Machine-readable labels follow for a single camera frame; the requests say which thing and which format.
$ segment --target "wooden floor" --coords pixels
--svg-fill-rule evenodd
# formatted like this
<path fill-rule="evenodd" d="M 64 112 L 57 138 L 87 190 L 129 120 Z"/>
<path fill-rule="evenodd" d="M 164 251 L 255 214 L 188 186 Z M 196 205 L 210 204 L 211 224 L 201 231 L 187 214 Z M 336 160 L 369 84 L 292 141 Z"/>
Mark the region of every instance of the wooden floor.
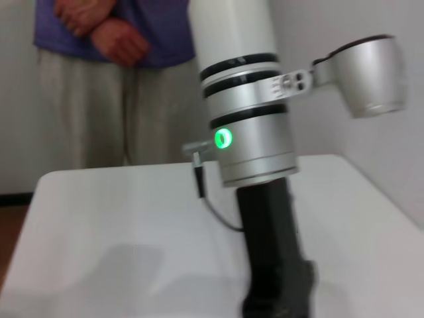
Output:
<path fill-rule="evenodd" d="M 28 207 L 6 207 L 0 208 L 0 291 L 6 278 L 7 268 Z"/>

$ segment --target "black mount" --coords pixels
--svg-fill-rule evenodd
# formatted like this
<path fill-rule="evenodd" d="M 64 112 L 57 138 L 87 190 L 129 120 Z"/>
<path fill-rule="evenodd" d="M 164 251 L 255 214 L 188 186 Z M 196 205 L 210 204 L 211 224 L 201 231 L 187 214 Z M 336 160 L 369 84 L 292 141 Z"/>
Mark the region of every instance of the black mount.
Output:
<path fill-rule="evenodd" d="M 286 179 L 237 190 L 251 268 L 244 318 L 310 318 L 315 281 L 297 240 Z"/>

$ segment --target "hands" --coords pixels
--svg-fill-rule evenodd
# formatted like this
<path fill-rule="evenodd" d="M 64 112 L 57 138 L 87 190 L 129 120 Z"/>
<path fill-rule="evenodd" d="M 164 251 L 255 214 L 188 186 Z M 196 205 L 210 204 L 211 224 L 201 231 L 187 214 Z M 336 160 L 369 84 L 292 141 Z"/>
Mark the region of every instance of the hands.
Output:
<path fill-rule="evenodd" d="M 84 36 L 111 14 L 116 2 L 117 0 L 56 0 L 54 14 L 75 36 Z"/>
<path fill-rule="evenodd" d="M 149 43 L 137 29 L 116 18 L 101 23 L 91 33 L 91 39 L 105 57 L 123 66 L 134 66 L 150 49 Z"/>

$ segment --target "cable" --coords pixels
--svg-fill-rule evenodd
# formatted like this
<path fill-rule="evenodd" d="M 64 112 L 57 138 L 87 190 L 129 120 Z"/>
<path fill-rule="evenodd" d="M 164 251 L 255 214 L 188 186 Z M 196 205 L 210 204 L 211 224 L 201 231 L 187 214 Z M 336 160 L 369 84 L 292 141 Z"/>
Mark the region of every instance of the cable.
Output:
<path fill-rule="evenodd" d="M 199 192 L 199 198 L 205 204 L 206 208 L 213 214 L 213 216 L 226 228 L 234 232 L 242 233 L 243 228 L 235 227 L 230 224 L 217 210 L 214 208 L 212 203 L 208 200 L 206 195 L 205 178 L 203 164 L 195 164 L 194 174 L 196 176 L 197 191 Z"/>

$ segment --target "green led ring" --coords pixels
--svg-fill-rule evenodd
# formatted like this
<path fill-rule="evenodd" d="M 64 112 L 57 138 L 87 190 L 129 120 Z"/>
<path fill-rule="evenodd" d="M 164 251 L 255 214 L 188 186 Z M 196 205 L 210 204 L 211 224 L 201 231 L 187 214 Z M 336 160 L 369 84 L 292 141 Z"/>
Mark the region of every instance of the green led ring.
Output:
<path fill-rule="evenodd" d="M 215 134 L 215 144 L 219 149 L 226 149 L 233 143 L 233 134 L 228 129 L 219 129 Z"/>

